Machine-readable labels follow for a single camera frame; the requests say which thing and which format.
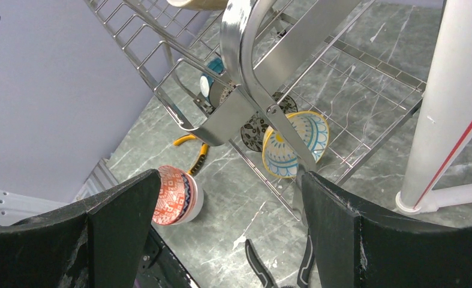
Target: white wall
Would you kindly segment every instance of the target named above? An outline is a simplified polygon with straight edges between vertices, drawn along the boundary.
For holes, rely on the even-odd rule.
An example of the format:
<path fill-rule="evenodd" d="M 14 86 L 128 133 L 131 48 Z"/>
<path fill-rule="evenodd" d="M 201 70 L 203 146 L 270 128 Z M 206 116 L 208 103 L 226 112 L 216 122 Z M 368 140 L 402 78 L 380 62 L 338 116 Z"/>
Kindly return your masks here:
<path fill-rule="evenodd" d="M 1 0 L 0 15 L 0 189 L 69 201 L 151 92 L 84 1 Z"/>

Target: gray marble surface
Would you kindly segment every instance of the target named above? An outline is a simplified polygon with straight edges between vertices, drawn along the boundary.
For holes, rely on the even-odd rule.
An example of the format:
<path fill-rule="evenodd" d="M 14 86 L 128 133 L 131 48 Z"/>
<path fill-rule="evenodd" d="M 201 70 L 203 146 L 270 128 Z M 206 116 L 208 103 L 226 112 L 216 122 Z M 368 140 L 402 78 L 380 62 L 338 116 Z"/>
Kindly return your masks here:
<path fill-rule="evenodd" d="M 299 9 L 302 8 L 292 6 L 291 14 L 300 14 Z M 439 19 L 439 10 L 377 3 L 342 39 L 426 80 Z M 206 34 L 206 41 L 216 43 L 214 32 Z M 265 39 L 257 47 L 257 54 L 264 52 L 274 41 L 273 38 Z M 198 72 L 192 68 L 184 71 L 181 79 L 192 83 L 191 89 L 198 92 Z M 192 116 L 193 122 L 202 120 L 188 96 L 174 83 L 165 87 L 185 114 Z M 301 110 L 315 109 L 328 119 L 332 133 L 330 150 L 319 162 L 318 171 L 333 181 L 339 179 L 358 156 L 368 152 L 390 120 L 402 115 L 420 97 L 334 48 L 298 83 L 293 95 Z M 416 117 L 413 117 L 343 188 L 393 209 L 415 125 Z M 187 170 L 199 152 L 200 142 L 189 141 L 174 147 L 172 141 L 183 135 L 184 132 L 153 99 L 107 165 L 120 181 L 165 164 Z M 241 144 L 238 133 L 234 140 Z M 247 155 L 262 169 L 260 154 L 248 152 Z M 229 145 L 211 148 L 196 181 L 206 193 L 200 215 L 190 223 L 157 227 L 157 230 L 199 285 L 260 287 L 246 262 L 242 242 L 245 238 L 253 240 L 279 285 L 294 284 L 306 243 L 305 228 L 259 181 L 239 154 Z M 273 184 L 284 191 L 287 200 L 292 196 L 289 183 L 273 180 Z M 472 183 L 472 141 L 437 187 L 468 183 Z M 447 226 L 467 226 L 472 224 L 472 204 L 443 208 L 416 217 Z M 312 274 L 311 287 L 320 287 L 316 270 Z"/>

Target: pliers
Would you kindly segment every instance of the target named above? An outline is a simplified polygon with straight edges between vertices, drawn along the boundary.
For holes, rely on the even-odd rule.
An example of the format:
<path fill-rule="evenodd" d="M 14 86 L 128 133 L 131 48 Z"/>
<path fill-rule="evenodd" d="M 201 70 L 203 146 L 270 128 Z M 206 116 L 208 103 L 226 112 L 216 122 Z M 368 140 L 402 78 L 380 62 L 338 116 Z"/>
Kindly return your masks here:
<path fill-rule="evenodd" d="M 185 143 L 186 141 L 194 140 L 194 139 L 196 139 L 195 136 L 188 134 L 188 135 L 184 135 L 178 138 L 178 140 L 175 140 L 173 144 L 174 146 L 179 146 Z M 197 160 L 195 161 L 193 166 L 191 166 L 191 168 L 187 171 L 189 175 L 195 176 L 199 172 L 200 168 L 202 168 L 202 165 L 204 165 L 204 162 L 206 161 L 206 157 L 208 156 L 208 150 L 209 150 L 208 144 L 202 143 Z"/>

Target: wire shelf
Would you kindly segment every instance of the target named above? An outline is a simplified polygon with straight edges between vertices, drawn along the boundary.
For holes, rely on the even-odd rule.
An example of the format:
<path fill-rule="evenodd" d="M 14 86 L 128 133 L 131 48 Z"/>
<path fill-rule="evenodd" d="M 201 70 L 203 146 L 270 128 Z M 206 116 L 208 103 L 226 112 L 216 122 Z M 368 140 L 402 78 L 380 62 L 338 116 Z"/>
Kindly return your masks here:
<path fill-rule="evenodd" d="M 181 10 L 165 0 L 86 2 L 160 101 L 170 100 L 166 108 L 170 103 L 177 108 L 169 111 L 173 118 L 182 116 L 176 114 L 180 110 L 199 125 L 214 111 L 200 93 L 202 73 L 232 89 L 207 68 L 220 57 L 222 13 Z M 276 2 L 261 25 L 255 64 L 308 10 L 308 4 Z M 324 115 L 331 137 L 315 169 L 341 185 L 419 108 L 425 83 L 331 36 L 316 51 L 279 92 L 290 95 L 299 110 Z M 294 180 L 268 174 L 261 153 L 246 148 L 239 131 L 229 144 L 292 213 Z"/>

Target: beige bowl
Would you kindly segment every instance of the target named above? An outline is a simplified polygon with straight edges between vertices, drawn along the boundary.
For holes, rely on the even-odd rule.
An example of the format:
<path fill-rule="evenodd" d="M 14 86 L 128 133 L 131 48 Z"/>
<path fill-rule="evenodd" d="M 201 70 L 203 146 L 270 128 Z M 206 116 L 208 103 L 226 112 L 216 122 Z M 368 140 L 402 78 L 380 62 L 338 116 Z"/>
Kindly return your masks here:
<path fill-rule="evenodd" d="M 167 2 L 178 8 L 190 10 L 225 10 L 229 0 L 167 0 Z"/>

